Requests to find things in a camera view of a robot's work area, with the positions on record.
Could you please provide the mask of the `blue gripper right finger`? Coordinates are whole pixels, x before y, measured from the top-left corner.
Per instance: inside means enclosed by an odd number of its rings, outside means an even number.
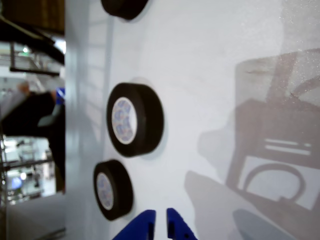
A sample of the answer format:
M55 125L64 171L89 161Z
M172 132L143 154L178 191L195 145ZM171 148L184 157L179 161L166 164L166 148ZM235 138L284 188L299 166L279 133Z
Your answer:
M172 240L197 240L182 216L174 209L166 210L167 237Z

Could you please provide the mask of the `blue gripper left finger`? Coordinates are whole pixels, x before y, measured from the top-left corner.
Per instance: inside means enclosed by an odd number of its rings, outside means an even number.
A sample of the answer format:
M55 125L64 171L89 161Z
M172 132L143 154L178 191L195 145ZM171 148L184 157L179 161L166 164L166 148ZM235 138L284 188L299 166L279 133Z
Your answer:
M113 240L153 240L156 211L148 209L130 221Z

